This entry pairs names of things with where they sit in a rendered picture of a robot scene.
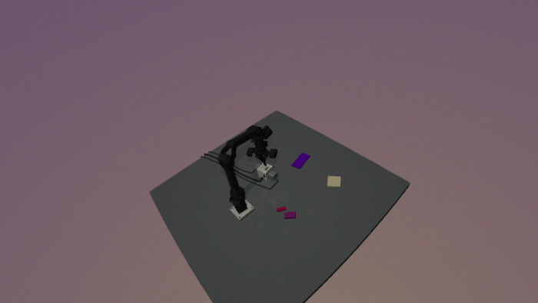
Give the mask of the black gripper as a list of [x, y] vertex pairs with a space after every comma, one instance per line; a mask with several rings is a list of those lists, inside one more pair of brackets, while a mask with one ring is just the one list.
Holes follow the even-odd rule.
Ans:
[[[255, 150], [256, 149], [256, 150]], [[269, 158], [276, 158], [277, 156], [277, 149], [272, 149], [269, 151], [269, 150], [266, 150], [267, 148], [265, 148], [265, 143], [263, 146], [261, 147], [256, 147], [255, 148], [249, 148], [247, 150], [247, 156], [248, 157], [251, 157], [252, 156], [252, 153], [255, 153], [255, 158], [258, 158], [259, 160], [261, 160], [262, 162], [266, 162], [266, 158], [268, 157], [269, 155]], [[264, 156], [263, 156], [264, 155]]]

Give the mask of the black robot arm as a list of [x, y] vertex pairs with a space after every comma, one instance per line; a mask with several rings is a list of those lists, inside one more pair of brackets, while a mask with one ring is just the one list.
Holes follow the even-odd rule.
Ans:
[[[247, 131], [240, 134], [239, 136], [228, 140], [226, 146], [221, 150], [221, 153], [218, 157], [218, 162], [225, 170], [227, 179], [231, 186], [231, 196], [229, 202], [231, 202], [237, 209], [238, 214], [242, 213], [245, 210], [248, 210], [248, 207], [244, 199], [244, 189], [238, 186], [237, 179], [234, 173], [234, 159], [236, 157], [237, 146], [245, 143], [249, 139], [255, 144], [256, 147], [261, 147], [265, 143], [265, 148], [267, 147], [267, 139], [271, 134], [272, 130], [265, 125], [263, 128], [251, 125], [247, 128]], [[231, 148], [231, 155], [227, 155], [227, 150]]]

